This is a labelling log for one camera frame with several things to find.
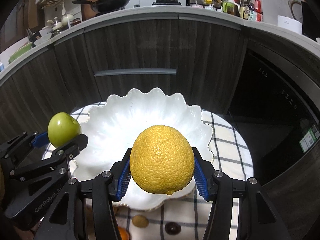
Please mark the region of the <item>orange mandarin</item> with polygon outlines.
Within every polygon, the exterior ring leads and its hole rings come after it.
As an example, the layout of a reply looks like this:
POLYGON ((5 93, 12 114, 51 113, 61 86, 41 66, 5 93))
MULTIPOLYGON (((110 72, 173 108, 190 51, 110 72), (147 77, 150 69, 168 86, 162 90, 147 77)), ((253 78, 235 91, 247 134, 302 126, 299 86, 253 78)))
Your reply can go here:
POLYGON ((130 234, 126 229, 119 226, 118 230, 122 240, 130 240, 130 234))

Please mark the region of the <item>dark cherry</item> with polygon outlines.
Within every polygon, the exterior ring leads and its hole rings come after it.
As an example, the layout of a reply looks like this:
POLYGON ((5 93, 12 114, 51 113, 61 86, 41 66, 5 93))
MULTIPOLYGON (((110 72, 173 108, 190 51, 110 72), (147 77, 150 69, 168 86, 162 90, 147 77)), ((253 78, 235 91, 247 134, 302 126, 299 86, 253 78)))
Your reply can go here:
POLYGON ((164 230, 169 235, 177 235, 181 232, 181 226, 176 222, 168 222, 165 225, 164 230))

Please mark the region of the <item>yellow lemon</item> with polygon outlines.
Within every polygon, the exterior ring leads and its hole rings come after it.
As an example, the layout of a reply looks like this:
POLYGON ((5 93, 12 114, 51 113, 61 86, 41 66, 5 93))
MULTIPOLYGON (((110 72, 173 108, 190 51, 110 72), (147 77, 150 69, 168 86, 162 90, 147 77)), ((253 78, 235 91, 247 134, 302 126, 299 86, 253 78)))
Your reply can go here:
POLYGON ((154 125, 135 140, 130 172, 135 183, 153 194, 172 195, 184 189, 194 174, 193 149, 177 129, 154 125))

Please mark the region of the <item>white scalloped bowl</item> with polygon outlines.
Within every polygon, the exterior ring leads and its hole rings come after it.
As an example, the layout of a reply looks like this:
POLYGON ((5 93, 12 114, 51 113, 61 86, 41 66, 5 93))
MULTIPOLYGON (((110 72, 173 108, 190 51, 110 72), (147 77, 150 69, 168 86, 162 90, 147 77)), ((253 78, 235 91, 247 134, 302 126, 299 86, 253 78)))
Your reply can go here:
POLYGON ((213 128, 203 123, 201 108, 186 104, 180 93, 134 88, 126 96, 111 95, 104 106, 89 110, 81 128, 88 145, 71 161, 72 175, 80 181, 93 179, 130 150, 133 176, 119 205, 135 210, 153 210, 191 193, 192 148, 204 160, 214 160, 209 150, 213 128))

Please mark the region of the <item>green basin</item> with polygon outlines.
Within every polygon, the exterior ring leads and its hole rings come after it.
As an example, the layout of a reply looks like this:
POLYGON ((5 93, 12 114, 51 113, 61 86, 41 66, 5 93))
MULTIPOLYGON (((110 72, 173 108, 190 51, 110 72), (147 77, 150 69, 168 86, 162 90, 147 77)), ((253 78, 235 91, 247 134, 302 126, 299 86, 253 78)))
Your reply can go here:
POLYGON ((13 61, 15 61, 17 58, 19 58, 20 56, 22 56, 23 54, 25 54, 26 52, 28 52, 32 48, 33 48, 33 42, 29 42, 29 43, 25 44, 24 46, 19 48, 17 51, 15 51, 11 55, 11 57, 9 57, 8 63, 11 64, 13 61))

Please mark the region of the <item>black dishwasher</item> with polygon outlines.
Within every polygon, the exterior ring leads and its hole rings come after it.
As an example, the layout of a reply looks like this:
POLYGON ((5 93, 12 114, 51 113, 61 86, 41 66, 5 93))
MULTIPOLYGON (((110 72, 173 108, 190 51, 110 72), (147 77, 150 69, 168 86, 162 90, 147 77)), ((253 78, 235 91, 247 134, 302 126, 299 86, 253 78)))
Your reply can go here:
POLYGON ((255 51, 245 54, 228 110, 255 173, 281 173, 319 141, 319 118, 292 82, 255 51))

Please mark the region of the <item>white teapot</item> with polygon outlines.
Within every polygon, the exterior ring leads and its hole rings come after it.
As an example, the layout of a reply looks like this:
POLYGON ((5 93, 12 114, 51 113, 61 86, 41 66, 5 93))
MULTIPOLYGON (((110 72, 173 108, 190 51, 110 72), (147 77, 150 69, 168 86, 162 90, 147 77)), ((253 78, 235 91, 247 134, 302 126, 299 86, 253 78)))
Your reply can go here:
POLYGON ((74 16, 72 14, 65 14, 61 19, 61 23, 63 26, 69 25, 69 23, 71 23, 72 20, 74 20, 74 16))

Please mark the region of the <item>black wok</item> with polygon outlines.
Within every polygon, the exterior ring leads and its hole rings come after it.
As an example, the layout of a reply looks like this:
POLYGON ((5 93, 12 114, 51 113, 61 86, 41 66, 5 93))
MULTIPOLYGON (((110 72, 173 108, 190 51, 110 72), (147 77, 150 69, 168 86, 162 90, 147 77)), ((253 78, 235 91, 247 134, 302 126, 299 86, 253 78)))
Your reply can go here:
POLYGON ((97 14, 105 14, 124 8, 130 0, 74 0, 73 4, 90 5, 91 9, 97 14))

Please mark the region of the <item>gas stove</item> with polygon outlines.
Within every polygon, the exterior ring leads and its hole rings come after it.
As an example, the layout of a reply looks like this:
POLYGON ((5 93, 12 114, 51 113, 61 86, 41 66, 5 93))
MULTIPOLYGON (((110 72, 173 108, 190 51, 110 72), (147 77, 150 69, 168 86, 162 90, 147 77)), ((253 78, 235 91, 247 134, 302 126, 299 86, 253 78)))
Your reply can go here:
POLYGON ((182 6, 180 2, 153 2, 152 3, 152 6, 159 6, 159 5, 182 6))

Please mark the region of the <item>white box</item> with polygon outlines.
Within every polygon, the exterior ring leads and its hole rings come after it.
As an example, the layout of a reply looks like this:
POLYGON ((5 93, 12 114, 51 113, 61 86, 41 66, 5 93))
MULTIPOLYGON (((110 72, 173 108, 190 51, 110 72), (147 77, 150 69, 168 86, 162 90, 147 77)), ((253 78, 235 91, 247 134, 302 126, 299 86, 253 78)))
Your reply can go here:
POLYGON ((301 34, 302 33, 302 23, 299 21, 287 17, 287 16, 277 16, 277 26, 290 30, 292 32, 301 34))

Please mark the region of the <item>red label bottle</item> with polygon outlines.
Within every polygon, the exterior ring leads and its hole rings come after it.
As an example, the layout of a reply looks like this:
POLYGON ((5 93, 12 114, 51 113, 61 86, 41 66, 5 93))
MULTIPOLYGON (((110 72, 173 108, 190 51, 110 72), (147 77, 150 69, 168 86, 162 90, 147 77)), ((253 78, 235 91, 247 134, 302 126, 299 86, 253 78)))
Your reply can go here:
POLYGON ((255 20, 257 22, 263 21, 263 5, 262 0, 251 0, 253 4, 253 10, 255 12, 255 20))

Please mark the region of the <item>dark soy sauce bottle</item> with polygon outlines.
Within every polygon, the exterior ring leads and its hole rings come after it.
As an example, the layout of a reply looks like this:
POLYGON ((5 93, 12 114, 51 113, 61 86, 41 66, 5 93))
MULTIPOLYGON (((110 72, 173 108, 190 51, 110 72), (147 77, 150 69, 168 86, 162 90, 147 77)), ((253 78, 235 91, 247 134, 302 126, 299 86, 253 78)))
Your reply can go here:
POLYGON ((249 11, 250 11, 250 1, 251 0, 244 0, 244 13, 243 13, 243 19, 248 20, 249 18, 249 11))

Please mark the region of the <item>green lid jug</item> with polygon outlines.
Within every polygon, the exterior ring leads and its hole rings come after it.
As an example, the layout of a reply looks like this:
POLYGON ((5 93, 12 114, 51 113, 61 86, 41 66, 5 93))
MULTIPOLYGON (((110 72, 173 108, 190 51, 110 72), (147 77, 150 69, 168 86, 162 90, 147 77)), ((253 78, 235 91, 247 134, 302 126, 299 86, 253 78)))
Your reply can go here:
POLYGON ((224 13, 237 17, 240 16, 240 5, 234 0, 224 1, 222 4, 222 10, 224 13))

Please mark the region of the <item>black microwave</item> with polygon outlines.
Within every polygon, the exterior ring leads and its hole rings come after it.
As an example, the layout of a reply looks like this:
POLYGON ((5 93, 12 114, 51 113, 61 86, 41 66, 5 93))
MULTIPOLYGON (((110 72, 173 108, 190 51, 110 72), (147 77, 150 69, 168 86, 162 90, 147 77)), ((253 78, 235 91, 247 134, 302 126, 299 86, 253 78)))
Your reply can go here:
POLYGON ((302 34, 316 41, 320 38, 319 20, 306 2, 302 2, 302 34))

